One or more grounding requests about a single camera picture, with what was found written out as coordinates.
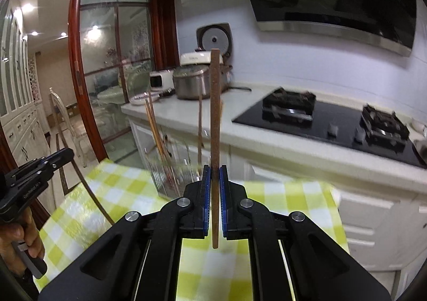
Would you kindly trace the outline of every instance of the silver screw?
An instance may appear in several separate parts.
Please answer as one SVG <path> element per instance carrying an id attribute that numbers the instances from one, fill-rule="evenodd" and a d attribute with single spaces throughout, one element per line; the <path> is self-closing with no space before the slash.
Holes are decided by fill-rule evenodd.
<path id="1" fill-rule="evenodd" d="M 180 198 L 180 199 L 178 199 L 178 201 L 176 202 L 176 204 L 177 204 L 179 207 L 187 207 L 190 203 L 191 203 L 190 199 L 187 199 L 187 198 Z"/>
<path id="2" fill-rule="evenodd" d="M 302 222 L 305 219 L 305 215 L 302 212 L 293 212 L 291 218 L 296 222 Z"/>
<path id="3" fill-rule="evenodd" d="M 254 205 L 254 202 L 251 199 L 243 199 L 240 201 L 240 205 L 244 208 L 249 208 Z"/>
<path id="4" fill-rule="evenodd" d="M 139 213 L 135 212 L 135 211 L 130 211 L 130 212 L 128 212 L 128 213 L 125 214 L 125 219 L 128 222 L 134 222 L 138 218 L 139 218 Z"/>

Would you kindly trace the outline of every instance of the yellow and white tablecloth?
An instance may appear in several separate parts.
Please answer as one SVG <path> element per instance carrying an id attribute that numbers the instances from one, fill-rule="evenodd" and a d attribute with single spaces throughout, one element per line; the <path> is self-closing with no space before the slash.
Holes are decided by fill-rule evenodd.
<path id="1" fill-rule="evenodd" d="M 131 210 L 142 215 L 159 211 L 167 203 L 159 198 L 150 173 L 145 170 L 106 160 L 86 179 L 114 221 Z M 349 251 L 329 184 L 293 180 L 244 182 L 243 185 L 249 198 L 262 202 L 272 212 L 285 215 L 304 212 Z M 41 290 L 109 227 L 84 187 L 77 186 L 40 232 L 48 272 L 42 279 L 35 280 L 37 287 Z M 211 234 L 205 239 L 184 239 L 176 299 L 252 301 L 247 240 L 227 241 L 220 233 L 219 249 L 212 249 L 211 242 Z"/>

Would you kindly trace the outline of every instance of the human hand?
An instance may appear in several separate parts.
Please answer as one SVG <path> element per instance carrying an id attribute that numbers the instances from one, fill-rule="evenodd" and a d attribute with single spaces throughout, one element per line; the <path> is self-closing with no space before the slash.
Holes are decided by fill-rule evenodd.
<path id="1" fill-rule="evenodd" d="M 24 274 L 26 266 L 13 249 L 13 241 L 24 240 L 32 258 L 44 257 L 44 246 L 29 207 L 22 213 L 21 222 L 24 223 L 25 229 L 18 223 L 0 225 L 0 255 L 9 271 L 17 276 Z"/>

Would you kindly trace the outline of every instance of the black glass cooktop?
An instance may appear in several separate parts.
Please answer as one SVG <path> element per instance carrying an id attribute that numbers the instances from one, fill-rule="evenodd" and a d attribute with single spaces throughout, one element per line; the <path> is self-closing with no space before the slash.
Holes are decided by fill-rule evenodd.
<path id="1" fill-rule="evenodd" d="M 409 165 L 427 168 L 426 163 L 418 156 L 415 146 L 410 140 L 406 141 L 406 145 L 400 148 L 398 152 L 390 148 L 370 143 L 367 140 L 363 140 L 362 143 L 356 142 L 354 140 L 354 135 L 356 128 L 361 127 L 361 115 L 362 111 L 360 110 L 316 101 L 313 110 L 313 121 L 311 123 L 307 124 L 307 122 L 305 122 L 299 124 L 295 121 L 284 123 L 283 121 L 274 121 L 275 119 L 273 117 L 265 115 L 265 113 L 263 118 L 263 102 L 261 100 L 237 117 L 233 123 L 311 138 L 313 140 L 332 143 L 353 150 L 401 161 Z M 330 136 L 327 133 L 330 123 L 338 127 L 336 137 Z"/>

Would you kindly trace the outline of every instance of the kitchen counter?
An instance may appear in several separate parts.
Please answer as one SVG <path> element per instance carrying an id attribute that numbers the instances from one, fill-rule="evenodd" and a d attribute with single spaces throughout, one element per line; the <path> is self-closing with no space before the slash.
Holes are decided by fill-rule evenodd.
<path id="1" fill-rule="evenodd" d="M 232 89 L 221 96 L 224 103 L 220 135 L 222 144 L 287 160 L 322 172 L 427 194 L 427 170 L 308 138 L 232 123 L 234 118 L 274 89 L 271 86 L 254 86 L 253 84 L 249 86 L 253 88 L 252 92 Z M 362 102 L 328 94 L 315 94 L 320 101 L 358 109 L 364 105 Z M 157 124 L 197 135 L 199 107 L 197 101 L 181 101 L 173 96 L 153 105 Z M 122 106 L 122 112 L 147 120 L 144 106 L 126 104 Z M 209 100 L 203 100 L 202 126 L 203 130 L 209 134 Z M 419 134 L 411 130 L 411 139 L 414 136 L 419 138 Z"/>

